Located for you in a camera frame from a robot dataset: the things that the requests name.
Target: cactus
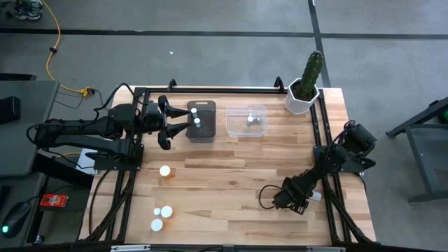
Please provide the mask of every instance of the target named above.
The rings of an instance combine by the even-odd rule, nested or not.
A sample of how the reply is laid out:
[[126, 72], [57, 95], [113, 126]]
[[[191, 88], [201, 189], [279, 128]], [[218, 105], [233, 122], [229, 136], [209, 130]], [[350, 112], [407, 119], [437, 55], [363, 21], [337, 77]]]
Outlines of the cactus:
[[311, 101], [314, 96], [314, 85], [321, 73], [323, 65], [323, 55], [319, 51], [314, 51], [308, 59], [307, 66], [303, 71], [300, 83], [293, 85], [294, 98], [302, 101]]

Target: yellow cable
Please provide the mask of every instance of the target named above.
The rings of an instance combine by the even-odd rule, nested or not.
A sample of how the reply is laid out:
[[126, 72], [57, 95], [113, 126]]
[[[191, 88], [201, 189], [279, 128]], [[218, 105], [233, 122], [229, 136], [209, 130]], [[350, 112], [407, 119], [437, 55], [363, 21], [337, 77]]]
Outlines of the yellow cable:
[[[48, 4], [45, 2], [45, 0], [42, 0], [42, 2], [43, 2], [43, 4], [45, 5], [45, 7], [48, 9], [48, 11], [50, 12], [50, 14], [53, 16], [53, 19], [54, 19], [55, 22], [56, 22], [56, 27], [57, 27], [57, 41], [56, 41], [56, 44], [53, 46], [53, 48], [57, 50], [57, 47], [58, 47], [58, 45], [59, 45], [59, 42], [61, 41], [61, 28], [60, 28], [60, 26], [59, 26], [59, 22], [57, 21], [57, 18], [56, 18], [56, 16], [55, 16], [55, 14], [54, 14], [53, 11], [51, 10], [51, 8], [48, 6]], [[50, 52], [50, 55], [48, 56], [48, 59], [47, 59], [46, 69], [47, 69], [47, 74], [48, 74], [48, 76], [54, 81], [55, 78], [54, 78], [53, 75], [50, 73], [50, 61], [51, 61], [51, 59], [53, 58], [53, 55], [54, 55], [54, 52], [53, 52], [53, 51]], [[89, 92], [87, 91], [87, 89], [90, 88], [90, 87], [86, 87], [85, 89], [82, 89], [82, 90], [75, 90], [75, 89], [73, 89], [73, 88], [66, 87], [66, 86], [64, 86], [63, 84], [60, 84], [60, 85], [61, 85], [61, 88], [64, 88], [65, 90], [80, 93], [80, 94], [84, 95], [85, 97], [88, 97], [88, 96], [89, 96]]]
[[66, 157], [66, 156], [70, 156], [70, 155], [81, 155], [81, 153], [65, 153], [62, 155], [58, 155], [58, 157], [62, 157], [62, 156]]

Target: clear plastic container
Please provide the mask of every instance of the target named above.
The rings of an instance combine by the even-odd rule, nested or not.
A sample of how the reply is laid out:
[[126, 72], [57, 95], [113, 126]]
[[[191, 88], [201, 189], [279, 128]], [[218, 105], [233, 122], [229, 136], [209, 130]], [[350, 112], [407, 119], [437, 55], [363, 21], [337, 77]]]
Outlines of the clear plastic container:
[[269, 125], [267, 109], [263, 105], [228, 106], [225, 119], [231, 137], [262, 137]]

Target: small red device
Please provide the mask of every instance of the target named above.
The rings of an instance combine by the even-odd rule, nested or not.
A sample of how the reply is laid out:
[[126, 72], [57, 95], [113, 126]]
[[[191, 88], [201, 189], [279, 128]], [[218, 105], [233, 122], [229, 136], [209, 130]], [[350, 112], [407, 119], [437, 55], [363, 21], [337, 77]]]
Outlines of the small red device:
[[67, 195], [44, 194], [41, 200], [41, 207], [65, 207], [68, 198]]

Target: potted cactus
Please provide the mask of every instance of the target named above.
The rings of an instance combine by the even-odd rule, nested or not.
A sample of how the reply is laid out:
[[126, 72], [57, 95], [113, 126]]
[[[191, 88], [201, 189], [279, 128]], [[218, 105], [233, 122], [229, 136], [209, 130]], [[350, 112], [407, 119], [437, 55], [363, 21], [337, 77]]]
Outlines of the potted cactus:
[[296, 78], [288, 86], [288, 96], [285, 108], [293, 115], [300, 115], [308, 112], [309, 107], [320, 95], [316, 87], [323, 65], [323, 55], [319, 51], [314, 51], [308, 59], [307, 66], [303, 71], [302, 78]]

